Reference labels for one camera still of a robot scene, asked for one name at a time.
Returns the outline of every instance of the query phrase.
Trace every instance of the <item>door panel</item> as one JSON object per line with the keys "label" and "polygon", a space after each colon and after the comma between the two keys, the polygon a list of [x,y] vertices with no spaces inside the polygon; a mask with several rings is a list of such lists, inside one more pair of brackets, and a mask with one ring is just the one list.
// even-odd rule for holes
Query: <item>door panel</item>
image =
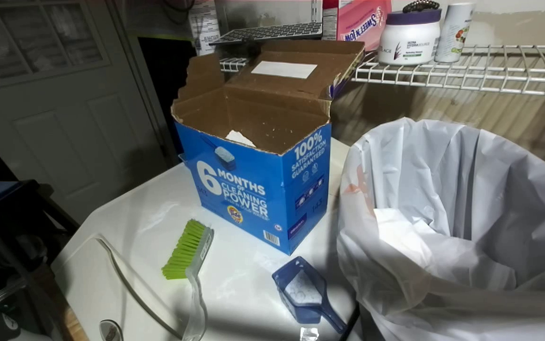
{"label": "door panel", "polygon": [[83,219],[169,166],[155,128],[104,1],[0,0],[0,157],[17,177]]}

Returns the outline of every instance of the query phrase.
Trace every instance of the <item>green scrub brush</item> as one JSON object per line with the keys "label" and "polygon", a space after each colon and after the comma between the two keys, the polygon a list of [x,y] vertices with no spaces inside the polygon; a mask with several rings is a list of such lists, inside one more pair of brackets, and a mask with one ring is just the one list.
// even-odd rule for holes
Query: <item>green scrub brush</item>
{"label": "green scrub brush", "polygon": [[189,219],[180,234],[180,240],[170,255],[170,259],[163,265],[165,278],[188,278],[188,270],[199,272],[210,244],[214,240],[214,229],[203,225],[197,219]]}

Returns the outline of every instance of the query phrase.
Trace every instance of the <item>white trash bag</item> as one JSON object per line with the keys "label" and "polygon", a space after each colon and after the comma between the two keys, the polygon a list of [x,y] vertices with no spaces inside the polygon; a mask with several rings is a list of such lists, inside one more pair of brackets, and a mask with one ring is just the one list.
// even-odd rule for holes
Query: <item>white trash bag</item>
{"label": "white trash bag", "polygon": [[545,338],[545,162],[505,138],[369,130],[345,164],[337,246],[388,341]]}

